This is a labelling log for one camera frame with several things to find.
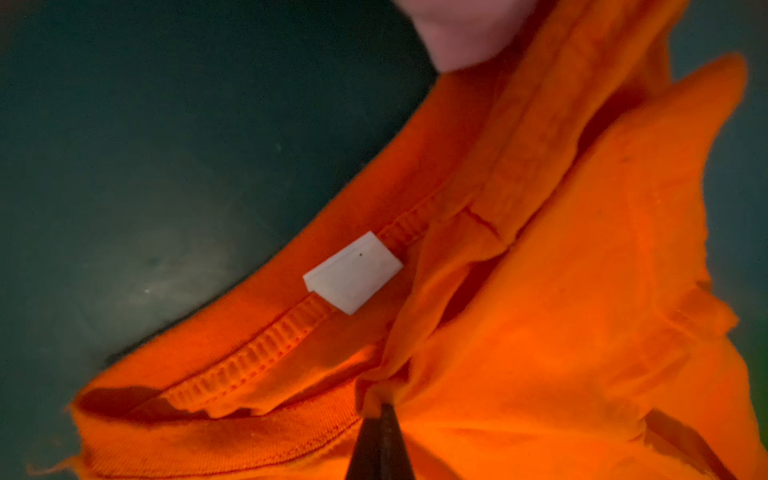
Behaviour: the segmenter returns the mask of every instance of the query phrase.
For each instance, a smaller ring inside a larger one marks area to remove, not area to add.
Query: white tag
[[[352,315],[402,268],[376,235],[368,232],[304,274],[306,289]]]

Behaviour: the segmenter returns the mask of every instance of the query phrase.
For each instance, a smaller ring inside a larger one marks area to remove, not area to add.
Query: clothing label
[[[402,268],[373,232],[304,274],[306,289],[352,315]]]

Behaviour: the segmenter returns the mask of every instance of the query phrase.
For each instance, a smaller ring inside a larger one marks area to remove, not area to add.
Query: pink object
[[[514,38],[536,0],[395,0],[438,71],[478,64]]]

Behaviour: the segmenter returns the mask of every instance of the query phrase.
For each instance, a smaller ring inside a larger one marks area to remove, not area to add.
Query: table surface
[[[732,50],[751,64],[705,195],[708,261],[742,319],[732,338],[763,439],[766,25],[756,0],[699,0],[672,36],[678,75]],[[78,450],[65,411],[78,389],[274,255],[435,72],[384,0],[33,2],[3,32],[0,475],[16,480]]]

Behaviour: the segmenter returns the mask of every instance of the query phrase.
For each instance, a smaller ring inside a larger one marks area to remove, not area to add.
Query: t-shirt
[[[342,478],[384,402],[425,480],[768,478],[704,262],[744,62],[673,83],[681,0],[546,4],[269,263],[78,394],[81,478]],[[403,268],[353,315],[307,293],[368,231]]]

